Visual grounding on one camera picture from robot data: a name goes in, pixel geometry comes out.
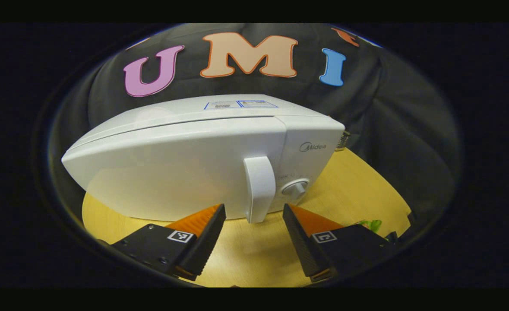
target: pink letter u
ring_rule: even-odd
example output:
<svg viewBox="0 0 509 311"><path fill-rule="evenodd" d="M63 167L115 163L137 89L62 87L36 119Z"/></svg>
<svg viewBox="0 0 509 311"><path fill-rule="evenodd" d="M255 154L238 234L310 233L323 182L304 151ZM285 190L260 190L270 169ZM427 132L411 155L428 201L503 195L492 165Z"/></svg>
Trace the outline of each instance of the pink letter u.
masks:
<svg viewBox="0 0 509 311"><path fill-rule="evenodd" d="M160 59L160 75L151 83L143 83L141 80L141 69L149 57L138 59L124 67L126 73L124 84L128 94L134 97L144 97L158 93L168 87L176 73L177 52L183 50L184 47L178 45L156 53L156 57Z"/></svg>

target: letter m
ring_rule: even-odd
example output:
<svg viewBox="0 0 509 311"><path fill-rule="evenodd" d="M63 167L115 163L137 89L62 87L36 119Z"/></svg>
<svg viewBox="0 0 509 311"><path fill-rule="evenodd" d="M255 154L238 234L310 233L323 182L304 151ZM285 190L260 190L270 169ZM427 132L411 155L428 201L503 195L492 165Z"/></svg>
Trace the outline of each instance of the letter m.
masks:
<svg viewBox="0 0 509 311"><path fill-rule="evenodd" d="M292 49L298 42L288 37L271 35L253 47L238 33L209 34L203 38L210 42L209 65L201 71L203 77L223 77L235 72L228 65L228 56L232 57L243 73L249 74L256 69L262 59L266 65L260 72L266 76L294 77L292 67Z"/></svg>

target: midea logo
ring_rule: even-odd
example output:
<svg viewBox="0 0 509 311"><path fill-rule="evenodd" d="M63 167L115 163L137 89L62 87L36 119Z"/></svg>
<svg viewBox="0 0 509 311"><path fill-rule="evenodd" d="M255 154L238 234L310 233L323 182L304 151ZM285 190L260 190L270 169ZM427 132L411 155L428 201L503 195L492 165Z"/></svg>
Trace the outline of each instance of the midea logo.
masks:
<svg viewBox="0 0 509 311"><path fill-rule="evenodd" d="M325 149L325 145L321 145L321 144L312 144L311 142L305 142L304 144L300 145L300 148L298 150L300 150L300 152L306 152L306 151L309 151L309 150L314 150L314 149Z"/></svg>

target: microwave door handle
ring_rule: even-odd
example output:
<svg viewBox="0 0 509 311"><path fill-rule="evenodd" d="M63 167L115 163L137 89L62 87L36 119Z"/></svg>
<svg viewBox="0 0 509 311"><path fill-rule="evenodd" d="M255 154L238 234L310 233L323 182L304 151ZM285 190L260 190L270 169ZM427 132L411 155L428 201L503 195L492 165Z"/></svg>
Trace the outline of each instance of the microwave door handle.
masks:
<svg viewBox="0 0 509 311"><path fill-rule="evenodd" d="M268 157L243 159L247 176L249 224L264 221L275 196L275 176Z"/></svg>

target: table surface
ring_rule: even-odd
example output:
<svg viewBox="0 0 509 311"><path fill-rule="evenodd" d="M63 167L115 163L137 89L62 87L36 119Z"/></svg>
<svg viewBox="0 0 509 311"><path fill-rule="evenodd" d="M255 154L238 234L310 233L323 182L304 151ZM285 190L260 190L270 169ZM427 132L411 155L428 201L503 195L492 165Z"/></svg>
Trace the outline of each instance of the table surface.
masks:
<svg viewBox="0 0 509 311"><path fill-rule="evenodd" d="M381 220L377 234L382 237L393 231L401 236L410 227L411 210L404 199L348 149L333 153L298 206L345 226L361 220ZM146 224L171 223L123 216L88 193L83 199L82 215L86 230L109 244ZM299 287L311 282L302 272L279 211L268 214L260 224L226 220L202 274L193 283L207 287Z"/></svg>

